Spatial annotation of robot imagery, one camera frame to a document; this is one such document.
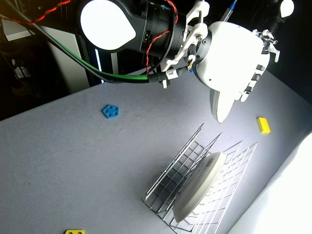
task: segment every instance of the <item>white light strip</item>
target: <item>white light strip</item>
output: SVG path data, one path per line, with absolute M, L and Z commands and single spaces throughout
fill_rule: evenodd
M 98 56 L 98 50 L 97 49 L 95 49 L 95 51 L 96 51 L 96 57 L 97 57 L 97 66 L 98 66 L 98 69 L 100 70 L 100 71 L 102 71 L 102 68 L 101 68 L 101 63 L 100 63 L 100 61 L 99 61 L 99 56 Z

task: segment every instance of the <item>blue wire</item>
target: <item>blue wire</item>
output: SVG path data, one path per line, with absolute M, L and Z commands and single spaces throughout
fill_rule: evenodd
M 237 0 L 235 0 L 231 5 L 230 5 L 230 10 L 234 10 L 235 4 L 236 4 Z

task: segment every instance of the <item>white cable label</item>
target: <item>white cable label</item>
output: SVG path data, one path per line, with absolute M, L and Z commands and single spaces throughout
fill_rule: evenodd
M 177 75 L 176 69 L 170 69 L 166 71 L 166 75 L 168 79 L 174 79 L 178 78 L 179 76 Z

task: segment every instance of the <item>yellow toy piece with holes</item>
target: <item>yellow toy piece with holes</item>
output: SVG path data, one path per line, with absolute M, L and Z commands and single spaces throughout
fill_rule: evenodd
M 84 230 L 67 230 L 65 234 L 85 234 Z
M 261 133 L 269 134 L 271 132 L 271 129 L 268 120 L 264 117 L 259 117 L 257 120 Z

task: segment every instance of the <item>robotic arm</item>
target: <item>robotic arm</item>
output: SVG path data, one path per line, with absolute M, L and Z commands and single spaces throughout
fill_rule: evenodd
M 148 75 L 149 82 L 168 82 L 182 72 L 191 70 L 211 88 L 210 102 L 215 119 L 222 123 L 235 100 L 244 102 L 266 70 L 271 54 L 278 62 L 279 51 L 274 32 L 294 9 L 292 0 L 271 0 L 273 11 L 268 30 L 249 31 L 227 22 L 237 0 L 221 21 L 209 27 L 203 22 L 209 4 L 195 2 L 187 15 L 171 5 L 149 0 L 134 6 L 130 0 L 88 0 L 78 4 L 77 29 L 85 40 L 107 52 L 130 49 L 161 57 L 161 72 Z M 198 22 L 191 26 L 191 20 Z M 175 69 L 173 65 L 185 57 L 188 66 Z

